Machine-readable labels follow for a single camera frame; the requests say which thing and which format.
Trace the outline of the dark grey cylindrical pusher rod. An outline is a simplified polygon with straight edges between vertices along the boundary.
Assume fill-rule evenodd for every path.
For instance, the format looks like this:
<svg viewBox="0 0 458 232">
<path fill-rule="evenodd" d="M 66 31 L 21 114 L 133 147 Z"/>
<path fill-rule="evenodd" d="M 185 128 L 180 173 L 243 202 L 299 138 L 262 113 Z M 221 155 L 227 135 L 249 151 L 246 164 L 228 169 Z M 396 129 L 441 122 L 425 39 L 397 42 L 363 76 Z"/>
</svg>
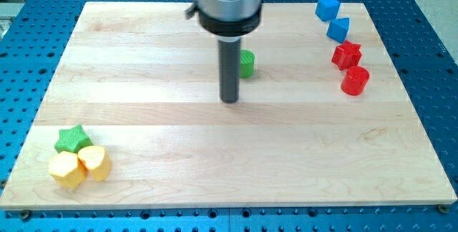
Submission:
<svg viewBox="0 0 458 232">
<path fill-rule="evenodd" d="M 219 94 L 225 103 L 238 101 L 240 43 L 240 37 L 218 38 Z"/>
</svg>

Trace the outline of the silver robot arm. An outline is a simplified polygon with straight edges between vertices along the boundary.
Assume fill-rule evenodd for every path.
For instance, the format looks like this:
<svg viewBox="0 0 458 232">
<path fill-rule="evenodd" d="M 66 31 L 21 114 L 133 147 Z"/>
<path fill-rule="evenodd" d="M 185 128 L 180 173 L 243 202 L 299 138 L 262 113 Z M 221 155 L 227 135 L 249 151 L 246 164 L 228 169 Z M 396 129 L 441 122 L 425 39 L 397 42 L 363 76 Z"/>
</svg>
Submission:
<svg viewBox="0 0 458 232">
<path fill-rule="evenodd" d="M 198 16 L 200 26 L 218 38 L 219 97 L 225 103 L 239 98 L 242 36 L 261 21 L 262 0 L 193 0 L 185 18 Z"/>
</svg>

